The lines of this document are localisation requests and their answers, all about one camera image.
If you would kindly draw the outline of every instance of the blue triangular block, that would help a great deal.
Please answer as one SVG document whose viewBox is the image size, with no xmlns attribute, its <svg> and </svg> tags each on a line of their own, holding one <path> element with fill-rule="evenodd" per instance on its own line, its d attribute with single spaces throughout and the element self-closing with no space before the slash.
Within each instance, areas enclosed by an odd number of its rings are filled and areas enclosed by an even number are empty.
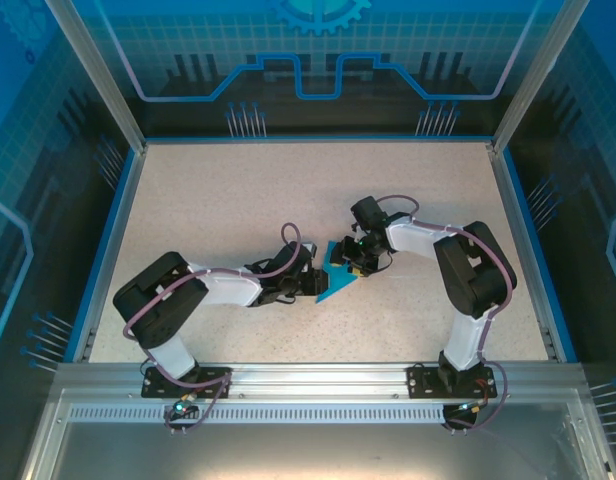
<svg viewBox="0 0 616 480">
<path fill-rule="evenodd" d="M 328 242 L 328 250 L 326 251 L 323 266 L 323 270 L 328 274 L 328 290 L 317 296 L 317 303 L 324 301 L 333 293 L 338 292 L 357 280 L 356 275 L 348 273 L 347 265 L 339 267 L 330 263 L 330 254 L 332 253 L 332 249 L 335 248 L 335 245 L 337 245 L 337 242 Z"/>
</svg>

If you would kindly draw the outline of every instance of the blue object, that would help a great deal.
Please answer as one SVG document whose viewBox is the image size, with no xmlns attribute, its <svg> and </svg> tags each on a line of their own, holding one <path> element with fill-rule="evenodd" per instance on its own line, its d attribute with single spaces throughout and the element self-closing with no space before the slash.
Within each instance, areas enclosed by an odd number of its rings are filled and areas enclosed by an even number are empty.
<svg viewBox="0 0 616 480">
<path fill-rule="evenodd" d="M 348 28 L 351 20 L 361 19 L 361 10 L 370 7 L 369 0 L 271 0 L 277 20 L 284 20 L 289 28 L 298 27 L 302 34 L 324 31 L 334 34 L 338 28 Z"/>
<path fill-rule="evenodd" d="M 330 297 L 333 293 L 338 292 L 344 287 L 347 287 L 352 282 L 357 280 L 357 276 L 352 273 L 348 273 L 347 266 L 335 266 L 330 263 L 330 254 L 333 248 L 335 248 L 337 242 L 328 242 L 328 250 L 326 251 L 326 257 L 324 258 L 324 271 L 328 274 L 328 290 L 317 296 L 317 303 L 323 302 Z"/>
</svg>

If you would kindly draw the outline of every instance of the glass panel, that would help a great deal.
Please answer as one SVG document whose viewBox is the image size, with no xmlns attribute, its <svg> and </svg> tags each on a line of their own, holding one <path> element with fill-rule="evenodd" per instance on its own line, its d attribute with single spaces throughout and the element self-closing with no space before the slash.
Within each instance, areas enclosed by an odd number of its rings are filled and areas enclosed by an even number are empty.
<svg viewBox="0 0 616 480">
<path fill-rule="evenodd" d="M 69 426 L 53 478 L 588 478 L 573 440 L 560 405 L 507 406 L 467 436 L 441 425 L 215 424 L 170 438 L 156 424 L 85 423 Z"/>
<path fill-rule="evenodd" d="M 75 3 L 144 133 L 236 137 L 491 135 L 561 6 Z"/>
<path fill-rule="evenodd" d="M 590 2 L 513 136 L 510 153 L 574 351 L 590 365 L 593 385 L 605 385 L 597 391 L 603 394 L 600 408 L 613 414 L 616 2 Z M 616 425 L 608 431 L 616 432 Z"/>
<path fill-rule="evenodd" d="M 127 154 L 45 4 L 0 2 L 0 478 L 25 458 Z"/>
</svg>

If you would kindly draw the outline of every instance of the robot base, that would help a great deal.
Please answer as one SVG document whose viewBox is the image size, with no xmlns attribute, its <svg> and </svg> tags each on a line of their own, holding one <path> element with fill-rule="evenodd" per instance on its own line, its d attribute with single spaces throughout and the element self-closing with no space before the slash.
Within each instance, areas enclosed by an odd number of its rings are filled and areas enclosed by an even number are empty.
<svg viewBox="0 0 616 480">
<path fill-rule="evenodd" d="M 227 367 L 208 368 L 197 366 L 179 380 L 187 383 L 201 383 L 222 377 L 223 375 L 226 375 L 230 372 L 231 369 Z M 211 385 L 197 391 L 197 398 L 214 398 L 220 386 L 221 383 L 217 383 L 215 385 Z M 146 374 L 144 375 L 144 382 L 141 388 L 141 396 L 142 398 L 178 399 L 185 394 L 190 393 L 192 390 L 194 389 L 179 387 L 171 383 L 169 380 L 164 378 L 161 373 L 159 373 L 159 370 L 157 370 L 156 367 L 150 367 L 146 369 Z M 224 391 L 221 393 L 219 398 L 228 398 L 229 390 L 230 384 L 228 384 L 226 388 L 224 388 Z"/>
<path fill-rule="evenodd" d="M 406 369 L 410 398 L 481 399 L 484 394 L 487 394 L 489 399 L 497 397 L 497 386 L 491 368 L 478 363 L 469 370 L 450 372 L 448 375 L 447 365 L 444 365 L 442 357 L 443 352 L 439 366 L 426 367 L 422 363 L 416 363 Z"/>
</svg>

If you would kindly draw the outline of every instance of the speckled white tabletop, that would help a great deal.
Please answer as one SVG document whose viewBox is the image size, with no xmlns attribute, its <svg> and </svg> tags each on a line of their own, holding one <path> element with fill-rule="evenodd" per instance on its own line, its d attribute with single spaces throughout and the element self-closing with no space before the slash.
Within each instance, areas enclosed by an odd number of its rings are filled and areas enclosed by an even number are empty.
<svg viewBox="0 0 616 480">
<path fill-rule="evenodd" d="M 421 220 L 490 226 L 519 281 L 486 355 L 545 360 L 484 144 L 407 142 L 151 145 L 90 361 L 145 358 L 121 336 L 112 297 L 166 251 L 241 266 L 276 254 L 281 225 L 293 221 L 323 258 L 329 240 L 349 233 L 357 200 L 391 193 L 416 197 Z M 386 272 L 318 305 L 299 298 L 291 307 L 199 307 L 180 333 L 201 362 L 414 362 L 437 359 L 452 320 L 435 262 L 401 253 Z"/>
</svg>

